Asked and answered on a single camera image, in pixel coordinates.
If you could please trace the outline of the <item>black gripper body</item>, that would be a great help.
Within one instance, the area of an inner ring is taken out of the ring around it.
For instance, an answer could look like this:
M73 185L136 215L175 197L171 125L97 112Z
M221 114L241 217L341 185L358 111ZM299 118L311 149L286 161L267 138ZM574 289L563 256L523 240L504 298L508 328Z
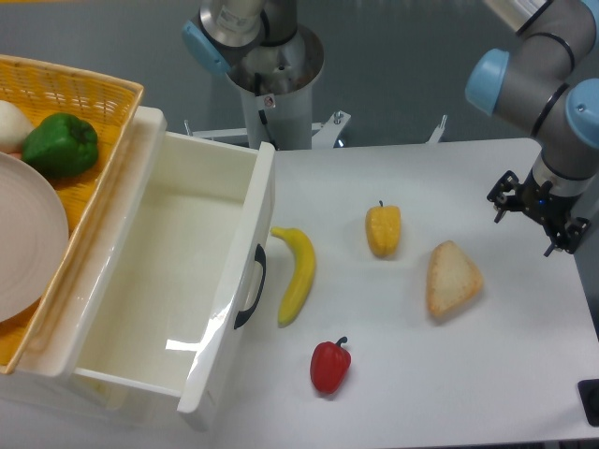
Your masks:
M551 193L552 181L539 185L530 173L515 191L521 211L540 225L553 229L566 228L571 220L571 209L581 195L557 196Z

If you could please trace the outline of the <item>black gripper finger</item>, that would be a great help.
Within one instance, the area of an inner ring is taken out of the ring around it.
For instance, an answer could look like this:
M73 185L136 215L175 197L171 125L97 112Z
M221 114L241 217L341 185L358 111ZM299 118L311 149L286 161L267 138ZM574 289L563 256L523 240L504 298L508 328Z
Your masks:
M498 224L508 212L520 212L520 200L517 196L519 187L517 175L511 170L507 170L490 189L487 200L493 205L496 212L495 224Z
M590 221L582 217L574 218L563 224L545 221L543 228L550 240L550 244L544 252L545 257L549 257L554 252L574 254L590 228Z

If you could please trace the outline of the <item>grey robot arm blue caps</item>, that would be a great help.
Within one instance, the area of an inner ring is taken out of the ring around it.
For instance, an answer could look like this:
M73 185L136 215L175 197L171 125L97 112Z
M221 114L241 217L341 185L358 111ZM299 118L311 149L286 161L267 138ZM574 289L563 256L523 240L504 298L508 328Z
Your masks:
M499 215L540 224L551 251L574 253L589 221L572 215L598 172L598 82L567 77L598 46L594 1L492 1L521 38L517 52L491 50L465 87L467 101L529 133L542 150L524 181L504 174L488 199ZM324 65L319 38L293 1L204 1L182 29L189 53L241 95L252 147L313 145L312 87Z

